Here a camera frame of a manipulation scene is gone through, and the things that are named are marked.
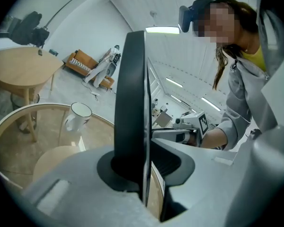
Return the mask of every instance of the gray jacket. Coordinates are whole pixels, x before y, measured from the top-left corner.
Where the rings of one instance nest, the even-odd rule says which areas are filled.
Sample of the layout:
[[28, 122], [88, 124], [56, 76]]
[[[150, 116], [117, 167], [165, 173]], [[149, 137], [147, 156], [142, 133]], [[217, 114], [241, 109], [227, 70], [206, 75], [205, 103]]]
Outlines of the gray jacket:
[[231, 65], [226, 110], [217, 126], [228, 139], [224, 150], [236, 146], [249, 126], [251, 117], [261, 132], [277, 125], [261, 89], [284, 59], [284, 25], [268, 7], [265, 0], [258, 0], [257, 25], [266, 72], [244, 58], [237, 58]]

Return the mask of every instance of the brown hair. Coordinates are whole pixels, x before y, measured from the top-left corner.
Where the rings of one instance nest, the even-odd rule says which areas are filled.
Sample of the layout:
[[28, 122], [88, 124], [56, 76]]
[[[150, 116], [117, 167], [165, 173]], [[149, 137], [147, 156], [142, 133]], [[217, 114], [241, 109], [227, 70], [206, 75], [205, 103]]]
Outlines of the brown hair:
[[[227, 3], [233, 10], [235, 18], [240, 21], [243, 29], [251, 32], [257, 32], [257, 13], [256, 11], [247, 3], [238, 2], [236, 0], [215, 0], [214, 3]], [[224, 46], [218, 46], [216, 48], [216, 59], [219, 63], [217, 74], [214, 78], [213, 89], [217, 90], [218, 83], [221, 79], [225, 66], [228, 64], [228, 59], [224, 52], [228, 54], [233, 59], [237, 56], [241, 56], [241, 48], [236, 44], [228, 44]]]

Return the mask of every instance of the white ceiling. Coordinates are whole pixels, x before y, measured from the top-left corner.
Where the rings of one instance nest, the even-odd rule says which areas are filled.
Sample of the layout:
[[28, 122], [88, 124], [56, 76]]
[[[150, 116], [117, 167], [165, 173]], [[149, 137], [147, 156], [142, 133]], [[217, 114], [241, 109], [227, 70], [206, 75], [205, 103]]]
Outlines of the white ceiling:
[[[133, 31], [148, 26], [177, 26], [178, 8], [190, 6], [194, 0], [111, 0]], [[256, 8], [257, 0], [239, 0]], [[212, 90], [218, 63], [214, 58], [215, 44], [193, 37], [191, 30], [180, 35], [147, 34], [148, 56], [167, 94], [188, 103], [196, 111], [204, 110], [211, 123], [219, 123], [224, 113], [228, 94], [228, 71], [225, 69], [218, 85]], [[180, 88], [166, 77], [183, 85]], [[221, 108], [218, 112], [206, 102], [205, 97]]]

